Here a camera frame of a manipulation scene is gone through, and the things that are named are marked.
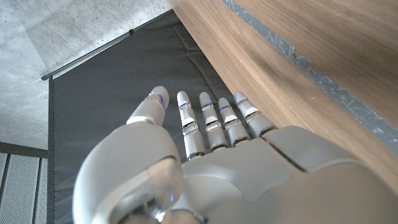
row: wooden shelf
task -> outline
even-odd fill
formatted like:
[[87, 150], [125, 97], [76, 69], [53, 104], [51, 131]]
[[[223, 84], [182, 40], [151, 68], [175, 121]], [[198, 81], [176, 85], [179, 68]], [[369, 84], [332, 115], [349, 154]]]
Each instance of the wooden shelf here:
[[169, 0], [229, 90], [278, 127], [301, 126], [366, 161], [398, 192], [398, 156], [220, 0]]
[[235, 1], [398, 127], [398, 2]]

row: robotic hand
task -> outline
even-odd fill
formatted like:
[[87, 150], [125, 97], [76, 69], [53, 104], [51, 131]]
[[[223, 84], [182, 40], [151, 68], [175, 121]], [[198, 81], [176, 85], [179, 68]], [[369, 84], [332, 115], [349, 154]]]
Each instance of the robotic hand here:
[[161, 127], [169, 103], [158, 86], [127, 125], [87, 156], [73, 192], [76, 223], [394, 223], [398, 196], [348, 151], [302, 128], [277, 129], [241, 92], [225, 98], [224, 130], [200, 95], [211, 153], [187, 94], [177, 95], [188, 162]]

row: concrete floor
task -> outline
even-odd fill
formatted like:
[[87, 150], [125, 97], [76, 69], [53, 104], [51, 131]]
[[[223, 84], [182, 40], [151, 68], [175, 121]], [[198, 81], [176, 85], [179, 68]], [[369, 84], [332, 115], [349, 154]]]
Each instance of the concrete floor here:
[[166, 0], [0, 0], [0, 142], [47, 149], [41, 76], [169, 9]]

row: gray tape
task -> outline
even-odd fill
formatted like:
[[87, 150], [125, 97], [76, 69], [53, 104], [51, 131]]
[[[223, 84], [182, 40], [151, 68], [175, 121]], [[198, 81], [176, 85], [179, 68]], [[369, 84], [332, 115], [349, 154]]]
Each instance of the gray tape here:
[[256, 32], [263, 36], [280, 53], [285, 55], [296, 67], [307, 74], [323, 91], [331, 96], [345, 110], [350, 112], [354, 118], [368, 128], [384, 144], [398, 154], [398, 129], [393, 127], [376, 112], [359, 101], [348, 90], [343, 88], [336, 80], [328, 77], [324, 73], [316, 73], [312, 67], [312, 62], [305, 57], [296, 57], [295, 49], [283, 38], [278, 36], [273, 30], [257, 19], [249, 11], [245, 10], [233, 0], [221, 0], [244, 22], [249, 24]]

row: robot finger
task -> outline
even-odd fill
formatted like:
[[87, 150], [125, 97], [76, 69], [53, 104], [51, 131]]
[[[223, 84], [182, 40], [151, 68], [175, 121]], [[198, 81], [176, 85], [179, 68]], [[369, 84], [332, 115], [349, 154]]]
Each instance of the robot finger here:
[[203, 117], [205, 118], [206, 132], [211, 151], [222, 147], [228, 147], [223, 129], [221, 128], [221, 123], [218, 121], [209, 94], [205, 92], [200, 93], [199, 100]]
[[224, 120], [225, 129], [228, 133], [229, 140], [232, 147], [239, 142], [250, 140], [250, 137], [244, 129], [241, 121], [236, 117], [235, 112], [232, 110], [231, 105], [226, 98], [218, 100], [218, 107]]
[[206, 153], [205, 143], [203, 142], [203, 136], [199, 130], [188, 95], [184, 91], [180, 91], [177, 94], [177, 101], [187, 158], [190, 160], [196, 156], [203, 156]]
[[140, 103], [137, 109], [133, 112], [126, 124], [134, 122], [147, 122], [154, 125], [161, 126], [164, 120], [164, 114], [169, 105], [169, 94], [166, 88], [162, 86], [155, 87]]
[[267, 131], [276, 129], [275, 125], [254, 107], [242, 92], [235, 93], [234, 100], [255, 137], [260, 137]]

